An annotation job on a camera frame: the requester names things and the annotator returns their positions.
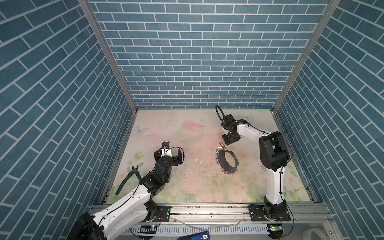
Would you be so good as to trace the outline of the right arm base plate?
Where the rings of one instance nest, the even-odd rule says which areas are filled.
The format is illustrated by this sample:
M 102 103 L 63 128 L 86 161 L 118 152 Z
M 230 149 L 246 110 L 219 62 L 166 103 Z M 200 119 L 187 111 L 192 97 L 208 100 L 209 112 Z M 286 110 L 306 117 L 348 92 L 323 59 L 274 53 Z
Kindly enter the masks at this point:
M 286 204 L 279 205 L 248 205 L 247 206 L 252 222 L 263 221 L 291 221 L 291 215 Z

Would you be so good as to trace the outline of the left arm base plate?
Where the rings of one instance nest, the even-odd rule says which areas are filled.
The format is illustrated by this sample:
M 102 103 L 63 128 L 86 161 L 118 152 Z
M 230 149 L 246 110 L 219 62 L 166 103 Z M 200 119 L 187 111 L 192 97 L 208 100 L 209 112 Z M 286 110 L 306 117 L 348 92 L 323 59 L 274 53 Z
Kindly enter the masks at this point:
M 171 206 L 157 206 L 148 212 L 145 222 L 169 222 L 171 216 Z

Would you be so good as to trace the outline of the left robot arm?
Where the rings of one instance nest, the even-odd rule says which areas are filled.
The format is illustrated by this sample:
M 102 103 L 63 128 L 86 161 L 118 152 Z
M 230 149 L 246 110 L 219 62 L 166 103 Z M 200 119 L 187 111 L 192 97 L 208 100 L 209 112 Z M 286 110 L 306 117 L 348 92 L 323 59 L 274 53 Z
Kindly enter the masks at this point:
M 157 204 L 153 198 L 159 194 L 170 181 L 172 167 L 182 165 L 185 159 L 184 150 L 178 149 L 177 155 L 172 155 L 173 147 L 169 142 L 154 152 L 155 167 L 144 177 L 140 176 L 138 168 L 132 168 L 123 180 L 116 194 L 118 195 L 125 182 L 135 174 L 139 179 L 138 185 L 126 196 L 91 215 L 84 213 L 75 222 L 67 236 L 68 240 L 114 240 L 130 227 L 149 221 L 157 215 Z

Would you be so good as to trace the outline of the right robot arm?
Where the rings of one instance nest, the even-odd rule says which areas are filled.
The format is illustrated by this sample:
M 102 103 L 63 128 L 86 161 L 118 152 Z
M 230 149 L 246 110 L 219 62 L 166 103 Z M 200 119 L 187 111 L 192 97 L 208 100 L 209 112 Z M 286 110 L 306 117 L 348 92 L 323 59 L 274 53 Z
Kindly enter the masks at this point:
M 260 160 L 267 169 L 267 193 L 264 197 L 264 215 L 268 220 L 277 220 L 289 214 L 287 202 L 284 198 L 284 174 L 291 160 L 289 146 L 280 132 L 260 130 L 246 120 L 235 120 L 232 115 L 225 115 L 220 106 L 215 106 L 216 113 L 225 132 L 223 141 L 217 149 L 216 158 L 222 170 L 234 173 L 239 161 L 235 154 L 227 149 L 231 145 L 246 137 L 259 143 Z

